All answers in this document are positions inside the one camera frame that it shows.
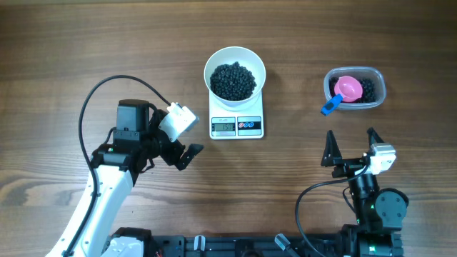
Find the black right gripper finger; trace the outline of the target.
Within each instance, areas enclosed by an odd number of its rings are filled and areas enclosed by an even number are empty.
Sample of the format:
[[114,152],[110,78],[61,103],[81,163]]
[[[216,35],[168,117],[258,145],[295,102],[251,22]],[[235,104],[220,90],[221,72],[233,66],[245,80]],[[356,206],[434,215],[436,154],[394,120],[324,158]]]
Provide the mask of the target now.
[[377,134],[377,132],[375,131],[375,129],[373,127],[370,127],[367,130],[367,134],[368,134],[368,145],[369,146],[372,146],[372,145],[378,144],[378,143],[384,143],[384,140]]
[[343,159],[332,130],[326,134],[326,145],[321,159],[321,166],[341,166]]

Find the pile of black beans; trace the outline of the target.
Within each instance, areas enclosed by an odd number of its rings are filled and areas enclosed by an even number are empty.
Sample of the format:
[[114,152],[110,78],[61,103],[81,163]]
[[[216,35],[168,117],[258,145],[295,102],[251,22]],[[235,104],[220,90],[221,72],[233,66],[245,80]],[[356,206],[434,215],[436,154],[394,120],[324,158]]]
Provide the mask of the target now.
[[[330,91],[330,95],[331,97],[333,98],[335,96],[335,93],[334,93],[334,86],[336,84],[336,82],[338,81],[338,79],[340,77],[331,77],[329,80],[328,80],[328,87],[329,87],[329,91]],[[359,81],[359,83],[362,85],[362,89],[363,89],[363,94],[362,94],[362,97],[354,102],[351,102],[350,104],[353,104],[353,103],[371,103],[371,102],[374,102],[376,100],[376,93],[375,93],[375,85],[374,85],[374,82],[372,82],[372,80],[370,79],[357,79]]]

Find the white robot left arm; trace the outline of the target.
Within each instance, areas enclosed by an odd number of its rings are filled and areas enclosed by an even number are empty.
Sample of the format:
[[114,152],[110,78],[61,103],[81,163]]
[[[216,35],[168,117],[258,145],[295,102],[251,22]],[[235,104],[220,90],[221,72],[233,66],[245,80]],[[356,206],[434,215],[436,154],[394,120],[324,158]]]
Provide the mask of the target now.
[[138,175],[162,157],[183,170],[202,146],[187,151],[178,137],[199,121],[187,107],[171,106],[153,113],[147,106],[129,111],[119,108],[112,143],[103,143],[89,161],[89,178],[76,210],[50,256],[159,256],[151,232],[120,228],[110,234],[114,219],[131,193]]

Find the pink scoop with blue handle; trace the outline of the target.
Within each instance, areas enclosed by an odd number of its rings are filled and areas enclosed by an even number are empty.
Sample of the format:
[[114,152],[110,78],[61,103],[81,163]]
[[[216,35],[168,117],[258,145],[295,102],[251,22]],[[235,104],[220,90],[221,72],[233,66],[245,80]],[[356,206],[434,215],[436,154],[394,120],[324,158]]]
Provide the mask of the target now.
[[327,101],[321,109],[321,114],[324,116],[336,110],[342,102],[354,102],[360,99],[363,94],[362,85],[352,76],[340,77],[333,89],[335,96]]

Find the clear plastic bean container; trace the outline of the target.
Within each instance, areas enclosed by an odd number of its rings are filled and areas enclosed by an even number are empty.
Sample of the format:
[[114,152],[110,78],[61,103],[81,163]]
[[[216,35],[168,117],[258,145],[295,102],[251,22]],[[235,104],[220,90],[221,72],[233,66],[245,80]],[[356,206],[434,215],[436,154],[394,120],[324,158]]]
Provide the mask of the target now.
[[365,66],[330,70],[324,78],[323,89],[331,110],[372,109],[386,98],[383,75],[377,69]]

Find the white bowl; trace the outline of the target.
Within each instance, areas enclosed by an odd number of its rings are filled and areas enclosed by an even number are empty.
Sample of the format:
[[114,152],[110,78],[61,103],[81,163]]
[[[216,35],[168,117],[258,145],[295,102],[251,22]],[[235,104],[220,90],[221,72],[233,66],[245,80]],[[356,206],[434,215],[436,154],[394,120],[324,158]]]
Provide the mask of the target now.
[[266,67],[252,50],[229,46],[208,59],[204,81],[210,95],[221,103],[240,106],[260,95],[266,82]]

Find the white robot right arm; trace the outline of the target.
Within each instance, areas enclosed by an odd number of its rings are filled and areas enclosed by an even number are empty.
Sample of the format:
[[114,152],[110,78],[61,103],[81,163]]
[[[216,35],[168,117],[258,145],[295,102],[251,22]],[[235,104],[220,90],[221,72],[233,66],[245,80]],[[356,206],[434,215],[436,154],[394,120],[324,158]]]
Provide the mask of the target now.
[[409,199],[394,188],[381,189],[377,175],[396,160],[396,150],[376,133],[367,130],[369,148],[360,158],[343,158],[332,131],[326,135],[321,165],[332,167],[333,178],[348,180],[356,225],[345,225],[336,236],[336,255],[350,257],[401,257],[399,232],[403,228]]

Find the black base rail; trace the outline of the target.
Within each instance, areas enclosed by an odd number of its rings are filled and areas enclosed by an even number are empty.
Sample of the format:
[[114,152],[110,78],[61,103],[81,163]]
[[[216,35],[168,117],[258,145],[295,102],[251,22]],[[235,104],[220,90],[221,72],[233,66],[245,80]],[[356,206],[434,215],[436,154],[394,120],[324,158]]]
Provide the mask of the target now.
[[274,237],[195,237],[153,236],[147,239],[114,237],[107,244],[103,256],[126,257],[313,257],[318,254],[308,250],[297,237],[288,238],[287,246],[277,244]]

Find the white digital kitchen scale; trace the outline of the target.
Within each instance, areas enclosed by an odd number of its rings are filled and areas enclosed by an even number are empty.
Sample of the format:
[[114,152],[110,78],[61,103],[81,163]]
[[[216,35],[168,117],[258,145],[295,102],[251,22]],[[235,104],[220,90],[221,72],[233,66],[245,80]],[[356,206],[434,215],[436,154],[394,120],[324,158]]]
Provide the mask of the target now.
[[239,106],[209,96],[209,136],[213,140],[258,139],[265,132],[262,93]]

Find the black beans in bowl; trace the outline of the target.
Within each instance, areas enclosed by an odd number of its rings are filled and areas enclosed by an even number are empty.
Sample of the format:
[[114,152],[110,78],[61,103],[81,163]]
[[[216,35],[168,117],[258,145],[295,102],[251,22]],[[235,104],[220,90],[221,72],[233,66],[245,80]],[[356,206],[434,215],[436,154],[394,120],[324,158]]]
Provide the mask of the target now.
[[228,101],[243,101],[250,98],[256,86],[251,71],[237,61],[217,66],[210,76],[210,90]]

